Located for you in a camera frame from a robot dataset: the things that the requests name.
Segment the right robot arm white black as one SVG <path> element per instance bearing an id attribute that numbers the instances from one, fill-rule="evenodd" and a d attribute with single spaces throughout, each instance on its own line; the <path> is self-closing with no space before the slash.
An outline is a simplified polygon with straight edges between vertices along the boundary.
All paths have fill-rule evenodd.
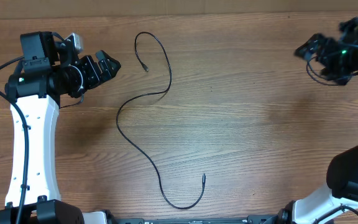
<path id="1" fill-rule="evenodd" d="M 316 33 L 294 52 L 307 62 L 307 74 L 319 84 L 344 86 L 358 76 L 358 18 L 340 23 L 339 31 L 338 40 Z M 266 222 L 333 223 L 346 212 L 358 216 L 358 145 L 332 159 L 320 188 L 291 201 Z"/>

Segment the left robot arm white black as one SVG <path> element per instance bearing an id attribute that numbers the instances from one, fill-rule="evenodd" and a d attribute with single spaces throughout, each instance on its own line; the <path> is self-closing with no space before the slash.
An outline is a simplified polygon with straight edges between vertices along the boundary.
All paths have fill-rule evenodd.
<path id="1" fill-rule="evenodd" d="M 114 223 L 110 211 L 82 212 L 65 203 L 55 172 L 55 130 L 60 97 L 82 102 L 86 91 L 113 79 L 120 63 L 100 50 L 82 55 L 78 34 L 55 32 L 20 37 L 23 54 L 1 96 L 10 103 L 14 155 L 0 223 Z"/>

